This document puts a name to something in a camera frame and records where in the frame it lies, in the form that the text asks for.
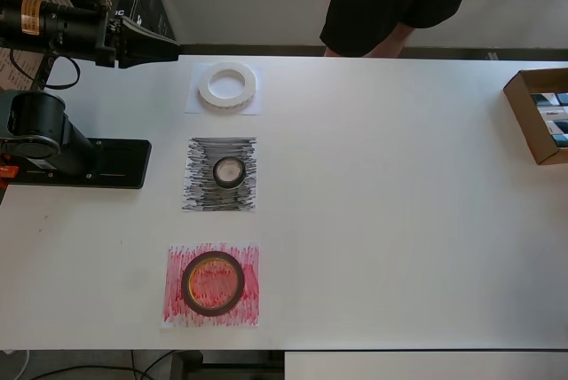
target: cable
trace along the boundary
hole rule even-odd
[[[155,360],[154,362],[152,362],[152,364],[150,364],[150,367],[146,368],[146,371],[144,371],[144,376],[147,376],[146,373],[147,373],[148,371],[150,371],[150,370],[154,367],[154,365],[156,365],[158,362],[160,362],[160,361],[163,360],[164,358],[170,356],[173,352],[175,352],[175,351],[166,352],[166,353],[164,353],[160,358],[158,358],[157,360]]]
[[[20,67],[20,65],[18,65],[18,63],[16,62],[16,59],[14,58],[14,49],[10,49],[10,56],[9,57],[10,57],[10,62],[13,64],[13,66],[16,69],[18,69],[18,72],[20,72],[22,75],[24,75],[26,78],[28,78],[32,81],[35,80],[32,76],[29,76],[28,73]],[[40,85],[42,85],[46,89],[66,90],[66,89],[70,89],[75,84],[79,83],[79,78],[81,78],[81,69],[79,68],[79,65],[77,65],[77,62],[75,62],[71,58],[68,58],[67,56],[61,56],[61,57],[69,60],[73,64],[73,66],[75,67],[75,72],[77,73],[77,78],[76,78],[75,82],[71,83],[71,84],[49,85],[48,83],[43,82],[43,81],[38,82]]]
[[[110,367],[110,366],[106,366],[106,365],[77,365],[76,367],[63,368],[63,369],[58,369],[58,370],[55,370],[55,371],[50,371],[49,373],[43,373],[43,374],[40,374],[39,376],[32,377],[29,380],[39,380],[40,378],[45,378],[45,377],[48,377],[48,376],[54,376],[54,375],[59,374],[59,373],[65,373],[67,371],[73,371],[75,369],[84,369],[84,368],[114,369],[114,370],[117,370],[117,371],[132,371],[134,373],[138,373],[138,374],[142,375],[142,377],[140,377],[140,380],[142,380],[144,377],[147,378],[148,380],[155,380],[155,378],[151,377],[150,375],[148,375],[146,373],[143,373],[139,369],[130,368],[130,367]]]
[[[134,351],[130,351],[130,360],[132,361],[132,375],[134,376],[134,380],[138,380],[136,371],[134,371],[136,369],[136,365],[134,365]]]
[[[21,375],[24,374],[24,371],[26,371],[26,368],[28,367],[28,362],[29,362],[29,351],[26,351],[26,361],[24,362],[24,366],[21,368],[20,372],[14,378],[14,380],[18,380],[21,377]]]

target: black tape roll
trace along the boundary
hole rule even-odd
[[[234,269],[235,274],[237,275],[237,287],[235,289],[234,295],[226,304],[213,308],[203,307],[199,303],[197,303],[193,298],[190,290],[189,280],[191,279],[192,273],[197,266],[199,266],[201,263],[207,260],[216,260],[216,259],[225,261]],[[184,276],[182,277],[181,281],[181,292],[182,296],[184,297],[185,303],[190,307],[192,311],[203,316],[219,316],[229,312],[237,305],[237,303],[239,303],[244,288],[245,288],[245,273],[242,271],[241,265],[239,264],[236,258],[231,256],[230,254],[224,253],[223,251],[208,251],[207,253],[203,253],[198,257],[194,258],[189,263],[189,265],[187,265],[187,268],[184,270]]]
[[[223,180],[219,177],[219,171],[223,168],[224,164],[230,165],[231,163],[233,164],[233,168],[234,164],[238,165],[238,168],[241,169],[240,174],[233,180]],[[225,158],[221,158],[215,163],[215,166],[213,167],[213,179],[215,179],[215,183],[217,183],[219,187],[222,187],[224,189],[234,189],[244,181],[246,176],[247,172],[245,169],[245,163],[234,156],[226,156]]]

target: white tape roll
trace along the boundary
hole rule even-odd
[[[233,75],[241,77],[245,81],[241,94],[234,98],[219,98],[209,88],[211,80],[219,75]],[[206,103],[220,109],[233,109],[249,103],[255,96],[255,74],[246,66],[236,62],[217,63],[203,73],[199,80],[199,94]]]

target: red scribbles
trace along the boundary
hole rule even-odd
[[[223,251],[241,264],[245,287],[239,303],[228,313],[207,317],[192,311],[184,301],[181,281],[184,270],[194,258],[207,251]],[[163,301],[163,327],[200,327],[203,325],[256,326],[259,318],[258,284],[259,250],[256,244],[232,245],[207,243],[172,246],[166,272],[166,290]],[[204,307],[218,307],[226,303],[236,287],[234,270],[223,261],[209,261],[196,270],[191,280],[195,299]]]

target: wall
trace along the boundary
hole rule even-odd
[[[321,45],[329,0],[163,0],[183,44]],[[411,46],[568,48],[568,0],[464,0]]]

